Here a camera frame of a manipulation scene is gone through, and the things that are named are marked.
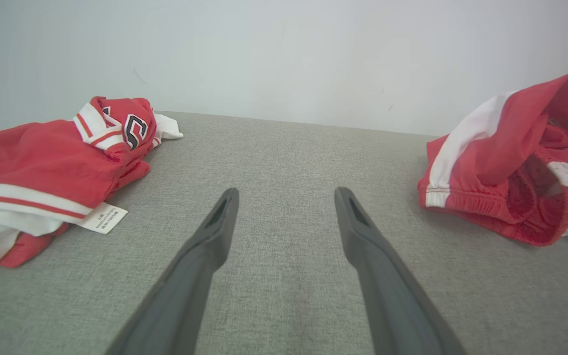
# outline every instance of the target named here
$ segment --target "gray textile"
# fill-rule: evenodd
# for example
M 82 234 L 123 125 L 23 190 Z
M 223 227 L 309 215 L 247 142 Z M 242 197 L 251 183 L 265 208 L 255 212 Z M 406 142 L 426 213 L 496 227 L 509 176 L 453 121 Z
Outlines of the gray textile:
M 0 268 L 0 354 L 101 354 L 227 188 L 240 209 L 214 275 L 197 353 L 371 354 L 358 276 L 333 191 L 347 186 L 471 354 L 568 354 L 568 238 L 508 240 L 423 211 L 432 137 L 167 113 L 150 173 L 116 194 L 108 235 L 80 227 L 16 270 Z

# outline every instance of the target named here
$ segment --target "gray fabric surface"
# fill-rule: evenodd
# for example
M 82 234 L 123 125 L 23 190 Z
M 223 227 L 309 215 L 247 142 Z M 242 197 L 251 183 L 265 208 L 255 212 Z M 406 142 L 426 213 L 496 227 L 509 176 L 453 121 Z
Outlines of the gray fabric surface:
M 432 137 L 172 114 L 185 138 L 119 191 L 108 235 L 72 227 L 38 258 L 0 268 L 0 354 L 101 354 L 220 194 L 240 209 L 214 275 L 197 353 L 371 354 L 333 191 L 347 186 L 471 354 L 568 354 L 568 238 L 507 240 L 420 209 Z

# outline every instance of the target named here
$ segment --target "clothing tag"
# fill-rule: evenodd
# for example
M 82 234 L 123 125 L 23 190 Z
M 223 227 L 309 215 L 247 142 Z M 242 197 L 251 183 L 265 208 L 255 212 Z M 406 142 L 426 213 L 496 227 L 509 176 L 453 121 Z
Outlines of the clothing tag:
M 90 231 L 106 234 L 110 232 L 127 213 L 128 211 L 125 209 L 101 202 L 84 220 L 76 224 Z

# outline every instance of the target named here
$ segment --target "red garment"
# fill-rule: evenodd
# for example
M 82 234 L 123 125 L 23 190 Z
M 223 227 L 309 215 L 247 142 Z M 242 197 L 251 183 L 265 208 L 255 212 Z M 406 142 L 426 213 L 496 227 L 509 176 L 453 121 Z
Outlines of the red garment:
M 422 207 L 533 245 L 568 235 L 568 75 L 486 101 L 427 150 Z
M 155 133 L 149 101 L 104 97 L 94 97 L 72 121 L 0 131 L 0 213 L 12 216 L 0 229 L 25 232 L 0 265 L 22 265 L 65 231 L 63 222 L 81 221 L 146 175 L 142 159 L 160 143 Z

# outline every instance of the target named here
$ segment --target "red stripe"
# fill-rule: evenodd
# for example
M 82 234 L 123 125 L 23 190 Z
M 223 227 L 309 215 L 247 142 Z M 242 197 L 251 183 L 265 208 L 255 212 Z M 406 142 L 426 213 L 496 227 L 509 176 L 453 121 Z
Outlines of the red stripe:
M 80 114 L 76 114 L 78 119 L 80 120 L 80 124 L 83 125 L 83 128 L 85 128 L 85 132 L 87 132 L 87 136 L 91 137 L 91 131 L 89 130 L 89 126 L 86 125 L 85 120 L 83 119 L 83 116 L 81 116 Z
M 72 216 L 74 218 L 79 218 L 79 219 L 86 217 L 85 215 L 81 215 L 80 213 L 67 211 L 67 210 L 64 210 L 64 209 L 58 209 L 57 207 L 39 204 L 38 202 L 30 202 L 30 201 L 26 201 L 26 200 L 19 200 L 18 198 L 0 197 L 0 202 L 5 202 L 7 204 L 22 205 L 22 206 L 27 206 L 27 207 L 36 207 L 37 209 L 42 209 L 42 210 L 45 210 L 45 211 L 50 211 L 50 212 L 58 213 L 58 214 L 61 214 L 61 215 L 68 215 L 68 216 Z
M 99 139 L 96 139 L 95 141 L 91 142 L 91 145 L 96 145 L 98 143 L 100 143 L 101 141 L 108 139 L 108 137 L 111 136 L 117 136 L 117 135 L 121 135 L 122 132 L 121 131 L 113 131 L 113 132 L 109 132 L 106 135 L 103 135 L 102 137 L 99 137 Z

